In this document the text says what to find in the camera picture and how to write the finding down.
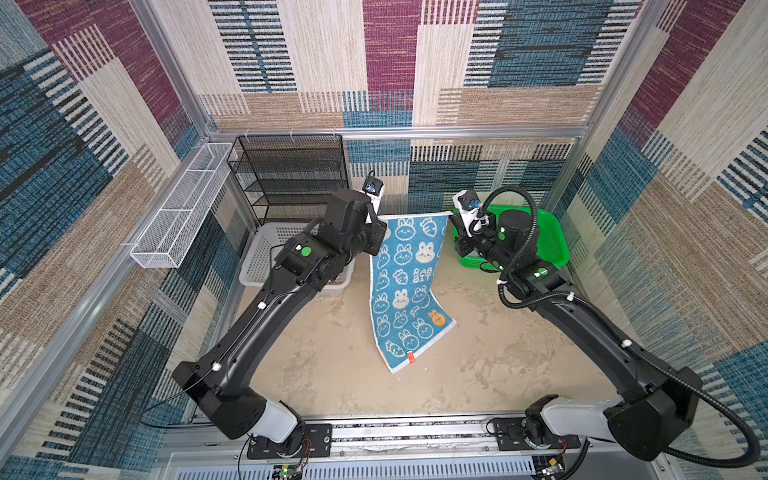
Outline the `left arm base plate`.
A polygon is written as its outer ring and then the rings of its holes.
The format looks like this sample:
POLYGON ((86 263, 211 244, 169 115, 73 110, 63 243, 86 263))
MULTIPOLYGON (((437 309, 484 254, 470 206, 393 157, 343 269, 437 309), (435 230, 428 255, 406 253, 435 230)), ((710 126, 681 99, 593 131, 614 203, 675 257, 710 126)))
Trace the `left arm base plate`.
POLYGON ((326 458, 330 456, 332 439, 331 423, 302 422, 280 443, 262 436, 254 437, 247 447, 246 458, 248 460, 326 458))

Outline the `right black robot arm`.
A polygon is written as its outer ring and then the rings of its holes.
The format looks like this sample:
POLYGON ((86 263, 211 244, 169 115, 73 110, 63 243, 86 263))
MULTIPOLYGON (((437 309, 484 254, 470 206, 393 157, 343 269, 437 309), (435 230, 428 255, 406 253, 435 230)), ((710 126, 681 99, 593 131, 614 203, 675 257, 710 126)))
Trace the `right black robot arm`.
POLYGON ((449 219, 457 253, 476 253, 498 269, 502 304, 529 309, 549 321, 616 389, 616 398, 602 403, 556 394, 540 398, 525 411, 532 438, 539 441, 549 433, 608 440, 644 461, 669 452, 671 443, 692 425, 703 398, 698 375, 647 352, 541 259, 535 245, 524 240, 525 235, 538 235, 530 213, 508 210, 477 217, 475 211, 460 210, 449 219))

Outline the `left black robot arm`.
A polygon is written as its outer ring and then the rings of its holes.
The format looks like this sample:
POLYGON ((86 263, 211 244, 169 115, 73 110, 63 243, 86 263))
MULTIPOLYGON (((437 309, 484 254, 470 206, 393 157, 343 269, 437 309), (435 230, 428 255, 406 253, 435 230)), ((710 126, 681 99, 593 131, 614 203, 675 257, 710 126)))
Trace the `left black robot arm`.
POLYGON ((201 358, 183 361, 173 380, 227 438, 261 436, 279 444, 298 434, 300 416, 250 386, 266 353, 289 322, 360 253, 378 254, 387 224, 378 217, 383 184, 330 196, 323 217, 289 238, 261 290, 201 358))

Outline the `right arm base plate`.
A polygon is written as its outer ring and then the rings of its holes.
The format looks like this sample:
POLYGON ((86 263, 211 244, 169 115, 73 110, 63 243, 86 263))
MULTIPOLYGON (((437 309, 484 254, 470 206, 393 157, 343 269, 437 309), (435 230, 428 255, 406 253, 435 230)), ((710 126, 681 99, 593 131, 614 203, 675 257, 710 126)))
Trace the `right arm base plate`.
POLYGON ((496 440, 500 451, 565 450, 576 451, 582 446, 578 436, 559 436, 541 421, 528 417, 494 417, 485 424, 488 435, 496 440))

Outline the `blue bunny pattern towel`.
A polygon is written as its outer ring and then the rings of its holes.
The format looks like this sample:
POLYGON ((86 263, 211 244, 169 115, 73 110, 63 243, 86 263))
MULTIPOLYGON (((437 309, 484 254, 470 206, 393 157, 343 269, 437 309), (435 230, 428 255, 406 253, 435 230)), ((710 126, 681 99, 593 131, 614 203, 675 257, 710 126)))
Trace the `blue bunny pattern towel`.
POLYGON ((369 308, 375 345, 395 374, 456 326, 432 290, 450 221, 447 212, 381 219, 387 231, 370 259, 369 308))

